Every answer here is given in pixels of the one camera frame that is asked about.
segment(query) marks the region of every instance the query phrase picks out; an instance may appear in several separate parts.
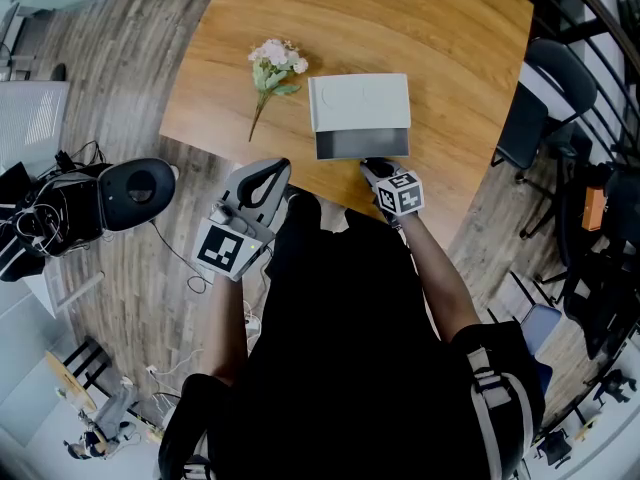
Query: railing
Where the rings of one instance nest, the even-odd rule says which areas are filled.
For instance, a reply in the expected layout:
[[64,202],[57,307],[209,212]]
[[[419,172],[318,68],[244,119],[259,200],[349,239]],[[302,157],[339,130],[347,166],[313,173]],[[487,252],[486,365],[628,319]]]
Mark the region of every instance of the railing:
[[[530,39],[545,37],[570,46],[594,76],[598,100],[578,125],[602,147],[608,161],[638,165],[640,110],[635,85],[640,81],[640,53],[635,42],[640,39],[640,0],[617,0],[622,24],[602,0],[530,1],[534,4]],[[616,66],[616,57],[623,59],[622,66]],[[556,84],[549,86],[564,98]]]

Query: metal railing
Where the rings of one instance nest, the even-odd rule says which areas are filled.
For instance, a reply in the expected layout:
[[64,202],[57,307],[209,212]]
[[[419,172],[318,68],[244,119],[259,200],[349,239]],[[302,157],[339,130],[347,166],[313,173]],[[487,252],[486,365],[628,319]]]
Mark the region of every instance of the metal railing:
[[[592,112],[582,115],[578,124],[586,128],[588,135],[595,139],[616,164],[638,165],[640,161],[640,109],[635,98],[635,85],[640,81],[640,54],[636,48],[640,0],[617,0],[622,24],[613,16],[601,0],[530,0],[534,4],[533,23],[530,39],[544,37],[570,46],[574,57],[590,71],[596,82],[598,101]],[[587,12],[576,13],[576,6],[588,9],[593,18],[587,19]],[[610,52],[603,53],[596,36],[608,34],[624,59],[622,69],[616,69],[609,58]],[[583,42],[583,56],[588,54],[598,59],[609,78],[603,81],[602,73],[594,73],[593,66],[586,65],[578,53],[579,48],[571,47]],[[562,89],[549,84],[564,98]]]

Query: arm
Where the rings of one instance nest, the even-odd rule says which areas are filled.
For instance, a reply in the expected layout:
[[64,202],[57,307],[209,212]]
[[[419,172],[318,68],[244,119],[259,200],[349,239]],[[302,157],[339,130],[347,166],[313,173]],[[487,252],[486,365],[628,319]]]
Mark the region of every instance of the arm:
[[216,275],[211,302],[200,368],[230,386],[247,362],[242,280]]
[[479,324],[471,295],[417,213],[398,217],[418,269],[422,290],[442,340],[450,342],[468,325]]

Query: floor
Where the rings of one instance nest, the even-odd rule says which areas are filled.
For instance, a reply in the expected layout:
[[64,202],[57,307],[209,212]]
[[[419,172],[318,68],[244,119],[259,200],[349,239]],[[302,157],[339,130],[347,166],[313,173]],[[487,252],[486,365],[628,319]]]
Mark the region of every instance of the floor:
[[[234,167],[158,135],[172,81],[209,1],[106,0],[54,12],[28,24],[24,36],[30,39],[20,46],[25,51],[36,49],[34,78],[47,78],[59,62],[67,65],[71,91],[64,149],[73,152],[96,140],[111,163],[159,156],[180,169],[176,197],[157,223],[166,240],[185,256],[190,255],[199,220],[208,215]],[[40,34],[39,41],[31,37],[35,34]],[[90,155],[87,148],[85,160]],[[510,269],[532,293],[529,279],[535,273],[546,276],[561,269],[552,226],[532,240],[518,238],[520,228],[539,216],[546,203],[530,187],[514,184],[514,174],[506,164],[487,171],[448,251],[486,323],[491,321],[487,307],[499,320],[521,319],[528,310],[524,295],[507,277]],[[527,174],[547,186],[553,183],[553,166],[544,158]],[[342,209],[326,201],[322,204],[323,227],[341,229]],[[281,220],[282,210],[274,226]],[[265,292],[262,264],[254,265],[245,280],[245,300],[257,314]],[[192,272],[161,243],[150,225],[95,242],[88,251],[74,252],[63,261],[70,289],[99,270],[104,271],[105,280],[73,305],[76,336],[95,337],[120,372],[145,395],[179,389],[196,368],[197,357],[161,377],[166,386],[156,384],[145,367],[155,365],[167,371],[201,347],[209,290],[198,295],[187,288]],[[595,373],[597,363],[587,360],[582,333],[567,319],[547,341],[539,360],[554,369],[547,393],[545,420],[549,421],[584,389],[582,381]],[[153,407],[148,405],[141,410],[153,417]]]

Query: black shirt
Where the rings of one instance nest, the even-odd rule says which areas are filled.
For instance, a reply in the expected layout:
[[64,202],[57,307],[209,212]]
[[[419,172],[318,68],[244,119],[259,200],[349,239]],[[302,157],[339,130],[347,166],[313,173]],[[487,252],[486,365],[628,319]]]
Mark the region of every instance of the black shirt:
[[350,222],[341,234],[276,242],[269,275],[262,335],[234,386],[205,375],[185,382],[160,450],[163,479],[181,477],[205,430],[223,480],[487,478],[465,357],[479,346],[522,382],[539,427],[544,400],[519,326],[438,340],[390,228]]

